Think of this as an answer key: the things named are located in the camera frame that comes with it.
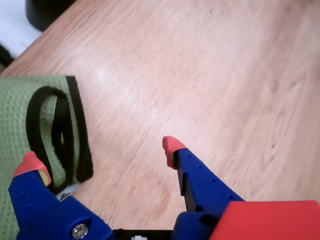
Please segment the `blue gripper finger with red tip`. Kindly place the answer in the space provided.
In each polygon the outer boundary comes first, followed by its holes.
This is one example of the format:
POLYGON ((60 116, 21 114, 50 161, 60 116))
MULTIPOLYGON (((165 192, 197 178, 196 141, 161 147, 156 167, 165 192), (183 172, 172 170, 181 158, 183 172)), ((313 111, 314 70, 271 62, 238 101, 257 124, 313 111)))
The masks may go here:
POLYGON ((113 240, 112 229, 77 199, 60 201, 51 177, 33 151, 25 154, 9 186, 18 240, 113 240))
POLYGON ((242 198, 178 139, 165 136, 162 147, 167 165, 177 171, 180 194, 186 206, 175 221, 171 239, 207 240, 229 203, 242 198))

